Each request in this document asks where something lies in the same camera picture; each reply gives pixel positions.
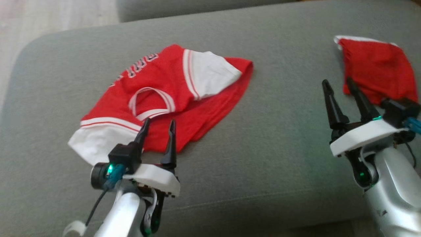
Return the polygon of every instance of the white sleeve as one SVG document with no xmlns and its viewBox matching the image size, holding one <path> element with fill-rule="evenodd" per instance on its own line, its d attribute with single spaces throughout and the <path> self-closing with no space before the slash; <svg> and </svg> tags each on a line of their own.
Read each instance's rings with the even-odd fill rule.
<svg viewBox="0 0 421 237">
<path fill-rule="evenodd" d="M 187 87 L 196 100 L 213 96 L 233 84 L 241 71 L 212 52 L 184 50 L 183 71 Z"/>
</svg>

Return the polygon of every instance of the blue connector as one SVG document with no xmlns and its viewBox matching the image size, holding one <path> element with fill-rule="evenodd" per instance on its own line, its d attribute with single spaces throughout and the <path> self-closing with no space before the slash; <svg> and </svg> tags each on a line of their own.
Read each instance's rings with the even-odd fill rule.
<svg viewBox="0 0 421 237">
<path fill-rule="evenodd" d="M 108 189 L 111 190 L 114 188 L 115 184 L 123 178 L 123 175 L 126 173 L 126 167 L 122 164 L 118 164 L 115 167 L 110 165 L 112 167 L 111 169 L 108 168 L 108 171 L 110 172 L 108 176 L 108 180 L 104 183 L 102 186 L 102 189 Z"/>
<path fill-rule="evenodd" d="M 405 120 L 404 126 L 409 128 L 410 131 L 421 134 L 421 122 L 414 117 L 409 117 Z"/>
</svg>

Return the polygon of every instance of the wooden floor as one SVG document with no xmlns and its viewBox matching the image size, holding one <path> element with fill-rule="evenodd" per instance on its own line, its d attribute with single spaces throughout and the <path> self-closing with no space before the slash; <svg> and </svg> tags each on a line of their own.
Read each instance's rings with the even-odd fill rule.
<svg viewBox="0 0 421 237">
<path fill-rule="evenodd" d="M 0 111 L 19 52 L 30 41 L 59 31 L 118 24 L 115 0 L 0 0 Z M 374 237 L 370 219 L 286 231 L 283 237 Z"/>
</svg>

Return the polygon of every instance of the folded red cloth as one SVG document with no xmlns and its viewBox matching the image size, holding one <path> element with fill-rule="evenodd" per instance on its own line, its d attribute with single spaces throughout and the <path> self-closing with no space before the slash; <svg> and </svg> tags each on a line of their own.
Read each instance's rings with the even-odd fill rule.
<svg viewBox="0 0 421 237">
<path fill-rule="evenodd" d="M 344 54 L 345 79 L 352 77 L 373 104 L 386 97 L 418 102 L 411 64 L 396 44 L 353 36 L 336 36 L 335 42 Z M 346 83 L 344 94 L 350 94 Z"/>
<path fill-rule="evenodd" d="M 107 162 L 117 143 L 132 141 L 151 118 L 146 151 L 164 152 L 171 119 L 181 151 L 237 104 L 248 87 L 251 61 L 171 45 L 135 62 L 85 115 L 69 145 L 87 162 Z"/>
</svg>

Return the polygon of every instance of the gray cushion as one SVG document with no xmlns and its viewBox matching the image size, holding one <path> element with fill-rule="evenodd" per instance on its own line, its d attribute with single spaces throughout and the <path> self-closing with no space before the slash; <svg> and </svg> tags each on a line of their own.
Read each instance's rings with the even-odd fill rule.
<svg viewBox="0 0 421 237">
<path fill-rule="evenodd" d="M 35 40 L 16 62 L 1 117 L 0 235 L 57 236 L 72 220 L 86 220 L 100 192 L 90 187 L 91 167 L 67 141 L 121 71 L 173 43 L 250 59 L 255 70 L 234 110 L 179 155 L 181 196 L 165 201 L 158 236 L 262 234 L 363 215 L 348 162 L 329 150 L 321 81 L 330 80 L 351 120 L 359 117 L 341 92 L 333 36 L 395 42 L 421 78 L 420 21 L 421 8 L 409 1 L 315 1 Z M 159 157 L 147 154 L 144 161 Z M 100 204 L 91 233 L 113 199 L 108 194 Z"/>
<path fill-rule="evenodd" d="M 116 0 L 120 22 L 246 8 L 295 0 Z"/>
</svg>

